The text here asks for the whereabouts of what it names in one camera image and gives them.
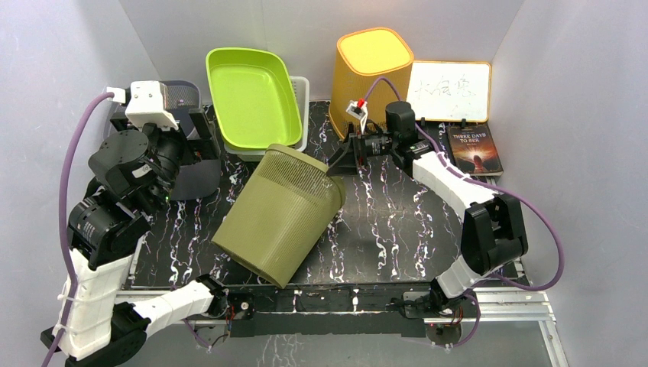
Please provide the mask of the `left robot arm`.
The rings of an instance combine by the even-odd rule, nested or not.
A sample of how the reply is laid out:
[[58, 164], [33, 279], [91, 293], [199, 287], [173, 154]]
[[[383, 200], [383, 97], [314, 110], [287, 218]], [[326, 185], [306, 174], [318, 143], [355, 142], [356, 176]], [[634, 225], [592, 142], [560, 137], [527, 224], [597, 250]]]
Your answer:
[[206, 138], [190, 141], [179, 127], [148, 122], [138, 128], [119, 119], [117, 132], [89, 158], [93, 179], [67, 212], [64, 248], [72, 271], [59, 320], [40, 336], [50, 353], [65, 354], [68, 366], [121, 365], [178, 321], [228, 312], [226, 289], [207, 274], [158, 297], [116, 301], [138, 242], [168, 205], [180, 168], [217, 154], [204, 111], [191, 117]]

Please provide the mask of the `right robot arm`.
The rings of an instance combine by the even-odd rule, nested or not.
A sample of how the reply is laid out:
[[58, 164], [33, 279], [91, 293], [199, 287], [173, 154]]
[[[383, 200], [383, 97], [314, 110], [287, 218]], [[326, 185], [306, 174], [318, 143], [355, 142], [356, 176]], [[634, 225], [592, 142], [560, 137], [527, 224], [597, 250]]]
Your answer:
[[469, 182], [425, 137], [411, 104], [388, 103], [384, 128], [369, 120], [365, 99], [350, 101], [346, 112], [359, 124], [348, 124], [343, 146], [329, 159], [329, 176], [356, 175], [369, 158], [389, 155], [399, 169], [450, 205], [462, 222], [459, 255], [431, 281], [429, 292], [390, 302], [405, 317], [451, 316], [470, 288], [527, 253], [520, 201]]

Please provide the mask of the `olive green mesh basket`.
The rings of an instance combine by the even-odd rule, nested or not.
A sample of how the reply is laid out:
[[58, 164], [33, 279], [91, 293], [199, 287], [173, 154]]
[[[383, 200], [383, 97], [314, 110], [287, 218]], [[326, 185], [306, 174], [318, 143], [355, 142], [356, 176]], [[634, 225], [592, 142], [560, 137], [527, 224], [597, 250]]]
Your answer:
[[307, 154], [273, 144], [212, 237], [234, 261], [286, 287], [345, 204], [345, 184]]

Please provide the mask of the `grey mesh basket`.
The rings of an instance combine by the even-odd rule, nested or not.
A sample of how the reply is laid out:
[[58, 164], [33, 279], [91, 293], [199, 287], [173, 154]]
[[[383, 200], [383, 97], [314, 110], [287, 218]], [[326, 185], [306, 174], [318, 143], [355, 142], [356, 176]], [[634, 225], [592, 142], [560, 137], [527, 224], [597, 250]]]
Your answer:
[[[185, 80], [164, 80], [170, 94], [170, 112], [182, 128], [190, 145], [190, 136], [195, 131], [190, 120], [190, 110], [202, 108], [209, 120], [215, 123], [209, 114], [210, 110], [202, 105], [199, 88]], [[221, 157], [217, 160], [200, 161], [195, 159], [191, 164], [184, 164], [179, 169], [175, 188], [170, 196], [172, 200], [197, 200], [212, 195], [221, 177]]]

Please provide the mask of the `orange mesh basket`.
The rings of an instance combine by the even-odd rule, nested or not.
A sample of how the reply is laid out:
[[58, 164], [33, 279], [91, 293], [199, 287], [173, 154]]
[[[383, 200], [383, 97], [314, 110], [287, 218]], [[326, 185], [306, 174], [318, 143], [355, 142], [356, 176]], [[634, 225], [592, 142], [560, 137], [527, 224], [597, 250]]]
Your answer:
[[386, 127], [385, 106], [407, 98], [414, 55], [390, 28], [370, 28], [340, 37], [336, 44], [329, 121], [344, 139], [348, 124], [358, 120], [346, 112], [351, 101], [368, 104], [368, 118]]

